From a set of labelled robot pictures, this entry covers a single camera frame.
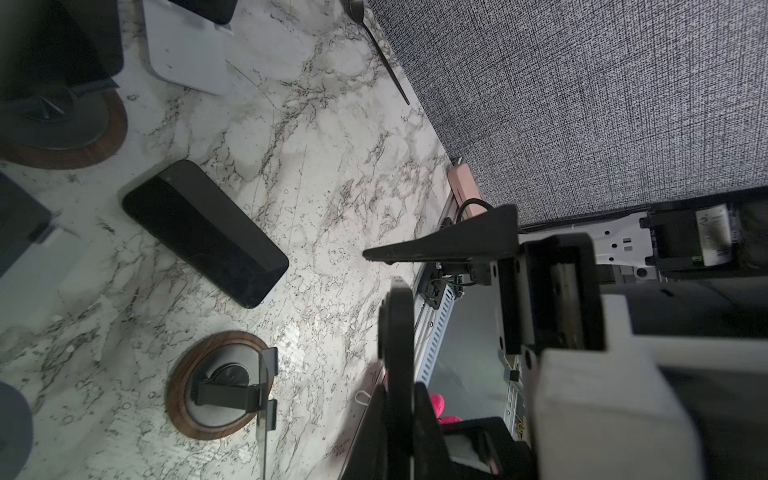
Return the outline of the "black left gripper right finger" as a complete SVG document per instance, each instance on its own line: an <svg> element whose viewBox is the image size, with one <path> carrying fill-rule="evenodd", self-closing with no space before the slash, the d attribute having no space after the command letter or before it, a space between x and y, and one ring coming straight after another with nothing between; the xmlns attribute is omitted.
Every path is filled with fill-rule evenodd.
<svg viewBox="0 0 768 480"><path fill-rule="evenodd" d="M517 208L502 205L423 238L363 251L372 262L465 263L513 257L519 249Z"/></svg>

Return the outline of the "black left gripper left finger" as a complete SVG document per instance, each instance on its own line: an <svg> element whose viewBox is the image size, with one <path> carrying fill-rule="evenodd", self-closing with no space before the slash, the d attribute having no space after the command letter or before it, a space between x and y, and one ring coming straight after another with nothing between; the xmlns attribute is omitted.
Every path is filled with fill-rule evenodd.
<svg viewBox="0 0 768 480"><path fill-rule="evenodd" d="M414 298L400 277L392 279L379 310L379 358L387 374L386 479L409 479L413 455Z"/></svg>

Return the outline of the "purple phone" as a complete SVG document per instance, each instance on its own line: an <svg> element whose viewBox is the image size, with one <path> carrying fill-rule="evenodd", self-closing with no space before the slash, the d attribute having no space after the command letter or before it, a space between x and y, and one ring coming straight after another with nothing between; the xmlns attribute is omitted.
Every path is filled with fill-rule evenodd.
<svg viewBox="0 0 768 480"><path fill-rule="evenodd" d="M52 213L1 174L1 275L46 231Z"/></svg>

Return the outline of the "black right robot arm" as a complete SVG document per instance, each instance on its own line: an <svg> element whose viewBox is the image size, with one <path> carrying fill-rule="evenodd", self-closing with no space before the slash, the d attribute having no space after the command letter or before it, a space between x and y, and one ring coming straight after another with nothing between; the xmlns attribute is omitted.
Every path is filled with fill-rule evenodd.
<svg viewBox="0 0 768 480"><path fill-rule="evenodd" d="M541 221L525 240L590 235L605 294L638 335L767 337L767 189Z"/></svg>

